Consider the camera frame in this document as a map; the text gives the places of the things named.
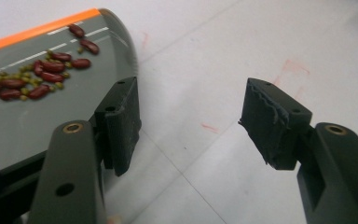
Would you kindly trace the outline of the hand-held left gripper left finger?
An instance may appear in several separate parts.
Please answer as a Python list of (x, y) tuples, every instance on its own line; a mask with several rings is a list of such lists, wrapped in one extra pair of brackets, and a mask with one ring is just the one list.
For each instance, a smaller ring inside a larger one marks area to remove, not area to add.
[(97, 148), (106, 169), (124, 175), (142, 127), (137, 77), (116, 82), (94, 111)]

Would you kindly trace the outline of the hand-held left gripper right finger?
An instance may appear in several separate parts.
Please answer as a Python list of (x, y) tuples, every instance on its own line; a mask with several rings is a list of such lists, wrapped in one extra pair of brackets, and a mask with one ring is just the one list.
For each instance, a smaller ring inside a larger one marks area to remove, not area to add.
[(310, 126), (312, 113), (267, 81), (249, 78), (239, 124), (265, 163), (275, 170), (294, 170), (298, 137)]

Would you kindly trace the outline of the grey dustpan with orange edge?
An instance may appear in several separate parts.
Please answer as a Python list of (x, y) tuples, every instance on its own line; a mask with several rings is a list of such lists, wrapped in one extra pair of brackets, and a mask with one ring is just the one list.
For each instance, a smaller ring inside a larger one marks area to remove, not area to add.
[(47, 51), (87, 58), (88, 69), (71, 69), (63, 89), (40, 100), (0, 99), (0, 169), (48, 148), (54, 129), (70, 120), (89, 119), (118, 81), (137, 75), (131, 36), (113, 12), (92, 8), (0, 39), (0, 73), (16, 73)]

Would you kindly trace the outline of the pile of red and green beans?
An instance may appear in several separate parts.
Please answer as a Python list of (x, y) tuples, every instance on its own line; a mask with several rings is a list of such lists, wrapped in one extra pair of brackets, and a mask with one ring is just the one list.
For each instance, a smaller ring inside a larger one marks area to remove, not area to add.
[(70, 78), (68, 69), (91, 67), (91, 60), (74, 58), (70, 53), (47, 49), (45, 58), (24, 59), (0, 68), (0, 99), (2, 101), (39, 100), (57, 89)]

